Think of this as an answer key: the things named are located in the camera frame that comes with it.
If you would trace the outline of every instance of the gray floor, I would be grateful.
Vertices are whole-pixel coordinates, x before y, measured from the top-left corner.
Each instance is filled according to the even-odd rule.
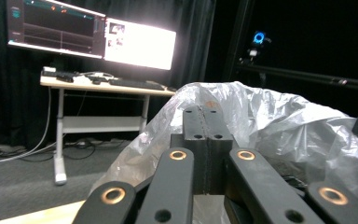
[[[68,182],[64,186],[54,184],[53,160],[29,162],[0,162],[0,219],[16,217],[54,206],[74,203],[87,199],[91,186],[116,159],[126,141],[118,147],[67,148],[64,150],[65,169]],[[50,154],[27,157],[28,160],[43,160]]]

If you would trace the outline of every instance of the keyboard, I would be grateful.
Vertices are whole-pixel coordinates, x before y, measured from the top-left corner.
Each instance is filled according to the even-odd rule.
[[[149,89],[156,91],[164,91],[164,88],[158,83],[150,83],[143,81],[127,80],[127,79],[110,79],[109,84],[112,86],[123,86],[123,87],[133,87],[141,89]]]

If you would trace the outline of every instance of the monitor screen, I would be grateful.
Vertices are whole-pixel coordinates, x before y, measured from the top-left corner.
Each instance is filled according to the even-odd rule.
[[[106,18],[104,59],[170,70],[176,32]]]
[[[10,46],[170,70],[176,32],[53,0],[7,0]]]

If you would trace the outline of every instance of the plastic bag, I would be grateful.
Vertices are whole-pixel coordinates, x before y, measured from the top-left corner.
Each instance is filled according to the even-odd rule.
[[[356,119],[298,95],[240,82],[185,85],[93,188],[112,180],[136,186],[150,177],[171,134],[182,132],[183,111],[193,105],[218,107],[240,147],[257,149],[281,175],[340,182],[358,196],[358,137],[351,133]],[[223,196],[194,196],[193,223],[229,223]]]

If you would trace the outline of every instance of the wooden surface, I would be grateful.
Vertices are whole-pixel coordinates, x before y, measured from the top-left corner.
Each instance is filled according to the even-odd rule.
[[[91,81],[75,81],[73,83],[59,81],[56,77],[40,77],[40,85],[50,86],[56,89],[66,89],[66,90],[77,90],[77,91],[108,91],[108,92],[117,92],[117,93],[127,93],[127,94],[141,94],[141,95],[157,95],[157,96],[173,96],[175,95],[174,91],[155,91],[148,89],[139,89],[132,87],[120,87],[112,86],[107,82],[101,82],[100,85],[94,85]]]
[[[80,209],[83,203],[84,201],[78,203],[69,203],[67,205],[49,208],[46,210],[26,214],[19,217],[12,217],[0,220],[0,224],[69,224],[73,222],[77,211]]]

